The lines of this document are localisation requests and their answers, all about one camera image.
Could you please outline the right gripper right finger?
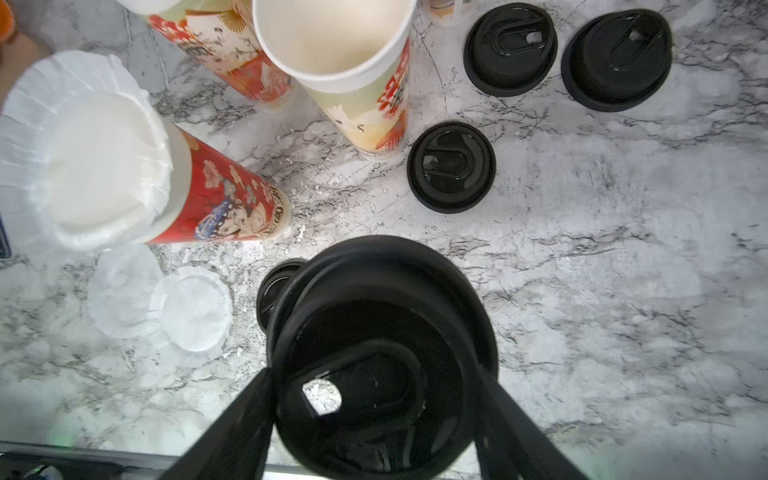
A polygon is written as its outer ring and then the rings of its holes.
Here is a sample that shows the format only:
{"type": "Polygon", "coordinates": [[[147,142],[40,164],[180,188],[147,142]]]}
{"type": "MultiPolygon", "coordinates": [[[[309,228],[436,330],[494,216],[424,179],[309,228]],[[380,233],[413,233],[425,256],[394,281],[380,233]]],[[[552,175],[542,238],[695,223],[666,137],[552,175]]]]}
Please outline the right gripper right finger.
{"type": "Polygon", "coordinates": [[[587,476],[544,435],[486,369],[480,368],[475,448],[483,479],[587,476]]]}

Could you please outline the red paper milk tea cup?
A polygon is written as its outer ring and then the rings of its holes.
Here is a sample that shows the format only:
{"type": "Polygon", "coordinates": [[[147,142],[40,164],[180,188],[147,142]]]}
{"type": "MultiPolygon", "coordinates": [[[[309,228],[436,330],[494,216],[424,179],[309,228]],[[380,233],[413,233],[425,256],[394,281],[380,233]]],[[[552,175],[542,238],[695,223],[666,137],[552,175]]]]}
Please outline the red paper milk tea cup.
{"type": "Polygon", "coordinates": [[[281,189],[179,127],[166,129],[169,201],[141,243],[267,240],[288,227],[292,204],[281,189]]]}

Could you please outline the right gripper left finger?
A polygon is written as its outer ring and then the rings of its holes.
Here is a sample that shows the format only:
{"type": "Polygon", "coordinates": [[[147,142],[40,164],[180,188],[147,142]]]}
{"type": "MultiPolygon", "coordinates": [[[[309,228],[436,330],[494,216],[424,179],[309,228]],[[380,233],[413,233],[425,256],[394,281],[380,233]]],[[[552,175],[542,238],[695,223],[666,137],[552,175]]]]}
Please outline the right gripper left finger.
{"type": "Polygon", "coordinates": [[[262,369],[162,479],[263,477],[276,422],[273,370],[262,369]]]}

